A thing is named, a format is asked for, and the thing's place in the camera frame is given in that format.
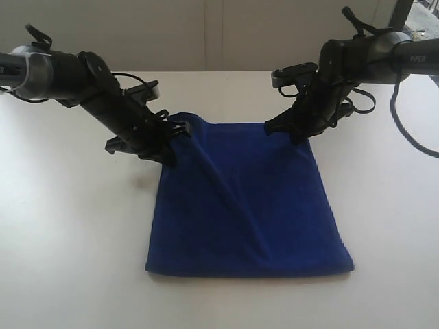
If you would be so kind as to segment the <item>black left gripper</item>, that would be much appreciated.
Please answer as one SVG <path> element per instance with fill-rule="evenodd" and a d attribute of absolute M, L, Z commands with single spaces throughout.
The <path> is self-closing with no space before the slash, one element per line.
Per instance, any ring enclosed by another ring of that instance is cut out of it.
<path fill-rule="evenodd" d="M 169 140 L 191 136 L 188 121 L 166 121 L 167 111 L 154 114 L 146 103 L 135 101 L 124 90 L 117 95 L 102 93 L 92 98 L 85 103 L 85 110 L 115 135 L 106 141 L 105 150 L 110 154 L 133 154 L 175 167 L 177 155 Z"/>

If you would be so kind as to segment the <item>right black arm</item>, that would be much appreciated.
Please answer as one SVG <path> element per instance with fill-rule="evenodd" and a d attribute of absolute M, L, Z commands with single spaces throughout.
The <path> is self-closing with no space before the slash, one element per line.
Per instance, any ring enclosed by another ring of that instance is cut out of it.
<path fill-rule="evenodd" d="M 438 73 L 438 40 L 413 41 L 403 32 L 330 40 L 317 64 L 306 62 L 272 72 L 272 87 L 295 86 L 294 103 L 266 121 L 267 135 L 284 132 L 299 143 L 317 136 L 355 111 L 348 96 L 360 84 L 395 84 L 411 74 Z"/>

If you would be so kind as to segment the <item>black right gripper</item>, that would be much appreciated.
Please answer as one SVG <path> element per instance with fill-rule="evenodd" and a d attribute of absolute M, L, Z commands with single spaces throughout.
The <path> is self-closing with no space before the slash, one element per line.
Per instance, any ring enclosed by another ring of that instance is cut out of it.
<path fill-rule="evenodd" d="M 292 117 L 280 114 L 266 121 L 264 132 L 267 136 L 277 132 L 288 133 L 291 143 L 299 145 L 332 125 L 331 117 L 352 90 L 353 83 L 332 84 L 313 78 L 305 94 L 295 101 Z"/>

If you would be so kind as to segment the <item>left black grey arm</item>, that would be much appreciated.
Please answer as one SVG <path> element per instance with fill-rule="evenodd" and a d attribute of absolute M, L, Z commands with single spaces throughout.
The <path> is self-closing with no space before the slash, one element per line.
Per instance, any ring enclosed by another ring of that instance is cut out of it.
<path fill-rule="evenodd" d="M 170 121 L 166 109 L 154 113 L 148 108 L 159 97 L 158 81 L 137 77 L 138 85 L 123 89 L 121 76 L 93 52 L 73 55 L 20 47 L 1 54 L 1 92 L 29 103 L 53 99 L 66 108 L 80 106 L 115 135 L 106 142 L 108 153 L 175 166 L 171 140 L 188 136 L 190 125 Z"/>

